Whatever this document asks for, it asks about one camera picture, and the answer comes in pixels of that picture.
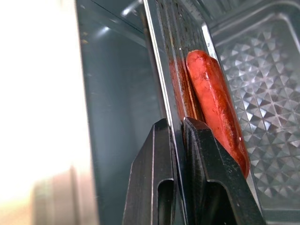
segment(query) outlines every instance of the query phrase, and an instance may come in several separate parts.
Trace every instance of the stainless steel panel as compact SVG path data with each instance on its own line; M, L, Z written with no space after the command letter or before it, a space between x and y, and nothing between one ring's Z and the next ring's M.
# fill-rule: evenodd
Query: stainless steel panel
M262 1L212 27L270 224L300 224L300 3Z
M97 225L75 1L2 6L0 224Z
M143 33L90 0L78 3L100 222L121 224L131 164L161 119Z

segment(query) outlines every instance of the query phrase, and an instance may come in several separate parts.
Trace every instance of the red sausage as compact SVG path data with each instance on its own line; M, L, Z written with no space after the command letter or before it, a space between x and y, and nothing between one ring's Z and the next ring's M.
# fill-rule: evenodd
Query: red sausage
M247 149L218 62L204 51L195 50L188 53L186 64L207 125L247 177Z

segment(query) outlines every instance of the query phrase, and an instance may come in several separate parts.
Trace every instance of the diamond pattern surface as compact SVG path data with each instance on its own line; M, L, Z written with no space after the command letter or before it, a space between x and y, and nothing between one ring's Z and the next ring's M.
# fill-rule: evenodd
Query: diamond pattern surface
M262 208L300 207L300 57L287 24L218 47Z

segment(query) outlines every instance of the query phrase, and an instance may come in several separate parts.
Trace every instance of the sausage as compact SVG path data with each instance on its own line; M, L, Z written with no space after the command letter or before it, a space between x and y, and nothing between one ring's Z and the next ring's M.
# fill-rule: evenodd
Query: sausage
M246 168L249 168L250 167L250 161L249 161L249 156L248 156L247 148L246 148L245 141L244 141L244 136L243 136L243 133L242 133L242 129L240 128L240 123L239 123L238 117L235 113L235 108L234 108L233 103L231 101L229 89L227 88L227 84L226 84L225 78L223 76L222 69L221 69L221 67L220 67L220 65L219 65L219 63L216 59L214 59L213 57L211 57L210 59L212 60L214 68L216 69L216 74L219 78L220 85L223 87L223 90L225 91L226 98L229 102L231 111L233 113L234 124L235 124L236 130L238 132L239 139L241 139L240 140L241 146L240 146L239 149L241 150L241 152L245 156L245 160L246 160L246 163L247 163Z
M207 125L247 177L247 149L218 62L204 51L195 50L188 53L186 64Z

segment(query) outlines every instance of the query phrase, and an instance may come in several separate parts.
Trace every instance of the baking tray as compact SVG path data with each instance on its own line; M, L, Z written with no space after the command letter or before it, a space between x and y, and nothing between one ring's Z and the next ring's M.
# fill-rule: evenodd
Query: baking tray
M211 30L270 224L300 224L300 2L262 1Z

